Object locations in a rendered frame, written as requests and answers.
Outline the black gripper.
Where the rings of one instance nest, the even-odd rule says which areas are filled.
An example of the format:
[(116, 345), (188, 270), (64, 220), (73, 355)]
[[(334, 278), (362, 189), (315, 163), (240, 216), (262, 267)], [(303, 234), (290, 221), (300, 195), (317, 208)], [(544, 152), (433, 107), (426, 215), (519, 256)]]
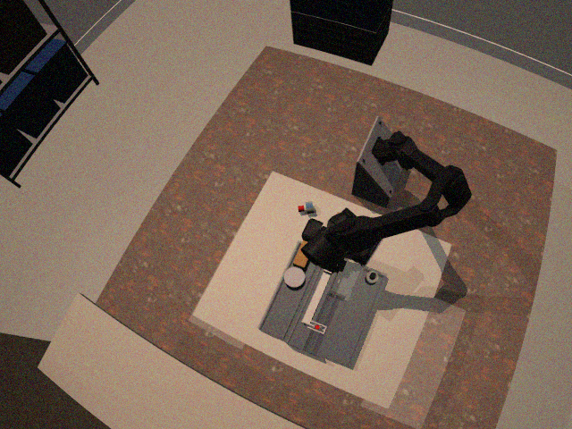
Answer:
[[(307, 225), (304, 229), (304, 231), (302, 232), (302, 239), (304, 241), (309, 242), (319, 231), (320, 232), (324, 232), (327, 227), (323, 226), (324, 223), (317, 221), (316, 219), (309, 219), (307, 222)], [(361, 265), (365, 265), (366, 261), (369, 257), (369, 254), (371, 252), (372, 248), (357, 252), (357, 253), (353, 253), (350, 255), (344, 255), (343, 257), (346, 257), (350, 260), (353, 260), (356, 263), (359, 263)]]

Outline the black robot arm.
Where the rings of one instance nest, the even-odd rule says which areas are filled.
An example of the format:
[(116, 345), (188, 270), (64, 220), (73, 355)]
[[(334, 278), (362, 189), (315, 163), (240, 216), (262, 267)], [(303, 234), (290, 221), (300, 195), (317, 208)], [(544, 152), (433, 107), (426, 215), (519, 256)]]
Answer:
[[(427, 197), (417, 206), (374, 218), (356, 216), (346, 207), (330, 218), (327, 229), (319, 231), (301, 249), (312, 264), (329, 272), (343, 272), (347, 263), (344, 255), (372, 248), (378, 240), (425, 226), (437, 226), (445, 218), (456, 215), (472, 196), (462, 169), (453, 165), (443, 166), (433, 160), (418, 150), (411, 137), (399, 130), (393, 132), (389, 139), (382, 140), (378, 137), (372, 153), (381, 166), (385, 162), (397, 160), (406, 171), (414, 167), (432, 181), (431, 188)], [(437, 206), (441, 195), (449, 203), (443, 209)]]

